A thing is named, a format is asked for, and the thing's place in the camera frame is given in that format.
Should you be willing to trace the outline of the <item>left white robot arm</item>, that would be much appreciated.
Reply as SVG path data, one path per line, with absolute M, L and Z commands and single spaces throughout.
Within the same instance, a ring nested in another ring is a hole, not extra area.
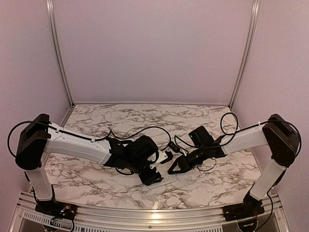
M 154 166 L 159 160 L 159 149 L 148 136 L 135 141 L 118 140 L 111 137 L 95 139 L 75 134 L 49 120 L 49 115 L 40 114 L 20 133 L 15 155 L 16 164 L 25 171 L 39 202 L 51 215 L 61 211 L 55 200 L 45 168 L 41 162 L 43 153 L 57 153 L 94 161 L 103 166 L 128 169 L 137 174 L 140 181 L 150 186 L 162 181 Z

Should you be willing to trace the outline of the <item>white remote control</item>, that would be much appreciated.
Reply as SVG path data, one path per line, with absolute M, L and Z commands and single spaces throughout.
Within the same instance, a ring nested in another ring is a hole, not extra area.
M 162 180 L 160 182 L 154 183 L 154 184 L 148 186 L 147 188 L 148 189 L 155 189 L 155 188 L 163 187 L 167 184 L 174 183 L 175 181 L 177 181 L 177 176 L 166 174 L 166 175 L 162 176 Z

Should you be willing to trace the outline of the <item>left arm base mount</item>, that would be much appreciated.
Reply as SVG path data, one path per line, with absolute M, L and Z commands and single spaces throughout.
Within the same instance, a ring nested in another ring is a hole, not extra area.
M 34 199 L 36 201 L 35 210 L 37 212 L 53 216 L 54 218 L 64 218 L 68 220 L 74 220 L 77 205 L 72 203 L 65 203 L 56 200 L 54 187 L 52 189 L 52 198 L 48 201 L 41 201 L 36 197 L 35 191 L 33 191 Z

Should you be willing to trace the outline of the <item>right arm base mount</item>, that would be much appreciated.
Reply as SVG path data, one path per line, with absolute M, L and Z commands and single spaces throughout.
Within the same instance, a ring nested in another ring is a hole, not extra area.
M 250 195 L 245 195 L 242 203 L 231 204 L 223 207 L 223 215 L 226 221 L 239 220 L 254 217 L 265 212 L 262 200 L 257 200 Z

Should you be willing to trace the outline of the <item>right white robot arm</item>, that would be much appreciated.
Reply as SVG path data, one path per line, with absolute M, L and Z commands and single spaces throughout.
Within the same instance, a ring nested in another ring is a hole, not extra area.
M 214 139 L 204 126 L 189 133 L 194 150 L 181 155 L 169 168 L 169 174 L 183 174 L 210 158 L 224 158 L 254 147 L 267 146 L 271 160 L 262 171 L 239 206 L 239 212 L 250 216 L 257 210 L 262 198 L 282 179 L 286 170 L 300 153 L 302 139 L 297 127 L 273 114 L 264 122 L 257 123 L 234 133 L 224 133 Z

